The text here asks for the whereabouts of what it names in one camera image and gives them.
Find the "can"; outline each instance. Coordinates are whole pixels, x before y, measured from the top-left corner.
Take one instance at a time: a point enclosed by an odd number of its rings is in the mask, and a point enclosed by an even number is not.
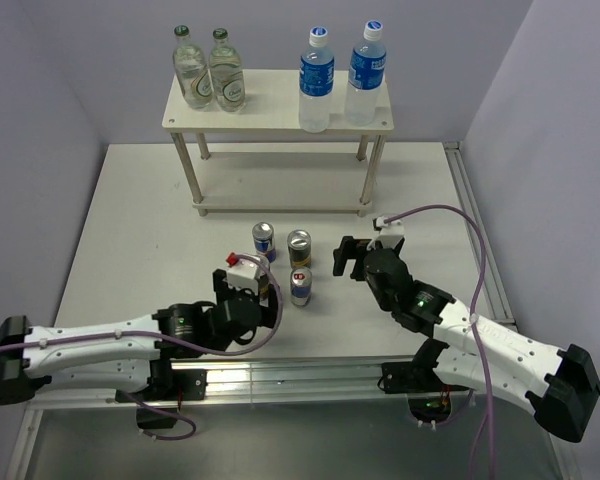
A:
[[[291,303],[304,307],[311,298],[311,270],[296,268],[291,272]]]
[[[311,266],[311,235],[306,230],[294,230],[287,237],[289,262],[292,267]]]
[[[269,260],[267,260],[267,257],[265,257],[264,255],[261,255],[259,253],[256,253],[255,255],[245,254],[245,257],[255,258],[260,263],[264,264],[264,266],[267,268],[269,268],[271,266],[271,264],[269,263]],[[264,302],[265,300],[269,299],[269,277],[267,277],[267,274],[264,272],[264,270],[262,270],[259,267],[258,267],[258,295],[260,297],[261,302]]]
[[[256,223],[251,230],[256,252],[267,257],[269,262],[276,259],[276,241],[273,237],[273,225],[266,222]]]

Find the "white bottle cap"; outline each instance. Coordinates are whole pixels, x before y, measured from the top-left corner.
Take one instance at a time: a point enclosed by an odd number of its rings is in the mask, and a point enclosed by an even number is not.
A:
[[[309,45],[324,47],[329,42],[329,32],[324,27],[313,27],[309,33]]]
[[[370,20],[364,26],[364,39],[377,42],[382,38],[382,24],[377,20]]]

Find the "bottle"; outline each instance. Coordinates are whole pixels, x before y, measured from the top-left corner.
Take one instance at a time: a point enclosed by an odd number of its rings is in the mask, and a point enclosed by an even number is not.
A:
[[[216,46],[209,56],[209,68],[218,105],[227,112],[237,112],[244,106],[244,77],[240,55],[229,45],[228,36],[224,28],[213,31]]]
[[[177,26],[174,33],[178,46],[173,51],[173,68],[182,96],[190,107],[201,110],[213,100],[207,61],[200,47],[191,42],[186,25]]]
[[[369,125],[384,75],[387,49],[380,41],[382,24],[372,20],[364,27],[364,38],[353,47],[344,114],[353,125]]]
[[[298,120],[300,127],[309,133],[322,132],[329,126],[334,60],[328,40],[326,28],[312,28],[309,48],[300,59]]]

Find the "wall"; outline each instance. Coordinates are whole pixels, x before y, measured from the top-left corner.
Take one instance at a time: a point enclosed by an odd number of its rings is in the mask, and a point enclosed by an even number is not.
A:
[[[174,26],[208,53],[224,26],[249,68],[298,67],[324,24],[348,68],[366,20],[385,23],[395,139],[463,139],[531,0],[21,0],[109,143],[166,143]]]
[[[600,374],[600,0],[536,0],[464,157],[523,332]],[[600,401],[577,448],[600,480]]]
[[[0,324],[50,324],[92,194],[102,146],[15,0],[0,0]],[[22,408],[0,408],[0,478]]]

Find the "shelf leg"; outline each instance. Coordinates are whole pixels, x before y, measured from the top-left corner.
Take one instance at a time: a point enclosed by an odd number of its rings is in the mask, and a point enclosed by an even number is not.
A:
[[[208,160],[211,154],[209,153],[209,147],[207,147],[207,139],[204,138],[204,133],[196,133],[196,141],[198,142],[198,148],[200,148],[200,158]]]
[[[184,137],[181,133],[172,133],[171,138],[178,151],[178,156],[182,162],[182,168],[184,169],[184,175],[187,177],[187,183],[191,189],[191,195],[193,196],[193,203],[202,203],[202,192],[200,191],[200,185],[198,179],[193,171],[193,165],[191,164],[191,157],[189,156],[189,150],[187,150],[187,144],[184,141]]]
[[[386,135],[378,135],[373,142],[373,150],[371,151],[371,160],[369,161],[369,168],[367,169],[367,177],[364,179],[364,187],[362,187],[362,196],[360,197],[360,203],[363,205],[366,205],[371,201],[373,186],[376,183],[376,174],[378,173],[378,166],[380,165],[380,157],[382,157],[382,150],[384,149],[386,141]]]
[[[361,162],[367,159],[367,145],[369,145],[369,135],[361,135],[358,153],[356,154],[356,158]]]

